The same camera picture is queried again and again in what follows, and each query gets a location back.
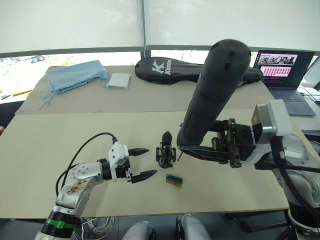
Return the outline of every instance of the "robotic arm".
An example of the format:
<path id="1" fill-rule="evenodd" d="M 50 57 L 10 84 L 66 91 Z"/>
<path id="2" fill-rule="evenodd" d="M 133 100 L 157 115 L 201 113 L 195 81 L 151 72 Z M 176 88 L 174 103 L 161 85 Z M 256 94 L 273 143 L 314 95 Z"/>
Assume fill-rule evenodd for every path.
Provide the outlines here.
<path id="1" fill-rule="evenodd" d="M 183 124 L 178 148 L 195 158 L 272 170 L 289 202 L 296 239 L 320 236 L 320 160 L 292 135 L 282 100 L 258 104 L 252 126 L 235 119 L 216 120 L 240 83 L 250 62 L 249 48 L 236 40 L 214 44 L 205 60 Z M 212 146 L 201 146 L 205 134 L 217 132 Z"/>
<path id="2" fill-rule="evenodd" d="M 130 172 L 129 156 L 138 156 L 148 152 L 145 148 L 129 149 L 116 141 L 108 153 L 109 161 L 83 162 L 71 170 L 71 178 L 59 192 L 52 211 L 41 232 L 35 240 L 67 240 L 82 215 L 92 189 L 107 180 L 116 181 L 126 178 L 128 182 L 138 183 L 155 174 L 156 170 L 144 171 L 133 176 Z"/>

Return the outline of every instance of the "floor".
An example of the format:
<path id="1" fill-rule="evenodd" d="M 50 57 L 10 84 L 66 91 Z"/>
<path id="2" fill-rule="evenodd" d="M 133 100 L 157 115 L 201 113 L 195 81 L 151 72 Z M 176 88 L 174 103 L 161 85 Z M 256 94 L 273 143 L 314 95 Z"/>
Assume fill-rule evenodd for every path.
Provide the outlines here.
<path id="1" fill-rule="evenodd" d="M 237 220 L 224 220 L 221 214 L 195 214 L 205 226 L 213 240 L 274 240 L 285 228 L 245 233 L 239 223 L 246 221 L 252 226 L 273 224 L 285 221 L 283 212 L 271 212 Z M 156 232 L 157 240 L 175 240 L 176 215 L 131 216 L 116 218 L 115 226 L 105 240 L 121 240 L 127 230 L 137 222 L 148 221 Z M 33 240 L 42 224 L 0 219 L 1 240 Z"/>

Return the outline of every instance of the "light blue cloth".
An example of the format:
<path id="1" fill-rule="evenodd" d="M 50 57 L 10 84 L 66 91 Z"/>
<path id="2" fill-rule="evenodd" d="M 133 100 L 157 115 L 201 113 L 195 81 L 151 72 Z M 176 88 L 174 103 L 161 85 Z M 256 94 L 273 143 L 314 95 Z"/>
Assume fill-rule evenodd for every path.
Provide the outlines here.
<path id="1" fill-rule="evenodd" d="M 46 73 L 49 94 L 43 98 L 47 104 L 55 94 L 63 94 L 97 79 L 108 79 L 109 74 L 99 60 L 88 61 Z"/>

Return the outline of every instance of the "laptop keyboard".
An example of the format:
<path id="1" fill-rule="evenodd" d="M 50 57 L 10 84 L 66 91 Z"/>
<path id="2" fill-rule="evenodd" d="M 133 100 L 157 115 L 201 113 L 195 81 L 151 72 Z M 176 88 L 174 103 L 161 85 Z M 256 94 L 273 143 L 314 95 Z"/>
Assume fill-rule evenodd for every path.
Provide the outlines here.
<path id="1" fill-rule="evenodd" d="M 283 99 L 288 102 L 303 102 L 304 99 L 297 91 L 283 91 L 283 90 L 271 90 L 270 91 L 275 99 Z"/>

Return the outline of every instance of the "beige table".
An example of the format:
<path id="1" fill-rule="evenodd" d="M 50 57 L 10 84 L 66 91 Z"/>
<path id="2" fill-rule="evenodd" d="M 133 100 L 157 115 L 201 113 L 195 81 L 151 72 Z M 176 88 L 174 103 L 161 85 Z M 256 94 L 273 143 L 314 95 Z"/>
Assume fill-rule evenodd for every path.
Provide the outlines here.
<path id="1" fill-rule="evenodd" d="M 61 67 L 50 67 L 48 71 Z M 135 75 L 135 66 L 107 66 L 112 73 L 131 74 L 129 89 L 106 89 L 96 80 L 87 85 L 55 95 L 50 104 L 43 98 L 50 94 L 44 76 L 28 95 L 16 114 L 73 114 L 186 111 L 196 84 L 182 81 L 161 85 L 144 81 Z M 256 104 L 273 99 L 262 82 L 239 87 L 225 109 L 253 109 Z"/>
<path id="2" fill-rule="evenodd" d="M 224 110 L 219 120 L 234 117 L 250 124 L 253 110 Z M 55 202 L 55 182 L 81 144 L 108 131 L 129 148 L 150 152 L 130 159 L 132 172 L 158 170 L 136 184 L 125 179 L 98 185 L 83 216 L 132 216 L 179 213 L 277 210 L 288 207 L 271 171 L 253 166 L 232 169 L 183 154 L 173 168 L 162 169 L 155 150 L 165 131 L 173 143 L 185 116 L 177 112 L 79 113 L 16 115 L 0 137 L 0 216 L 46 218 Z M 306 140 L 295 128 L 295 134 Z M 207 134 L 209 144 L 213 133 Z M 79 155 L 77 162 L 105 158 L 111 139 L 101 136 Z M 181 188 L 165 182 L 167 173 L 183 178 Z"/>

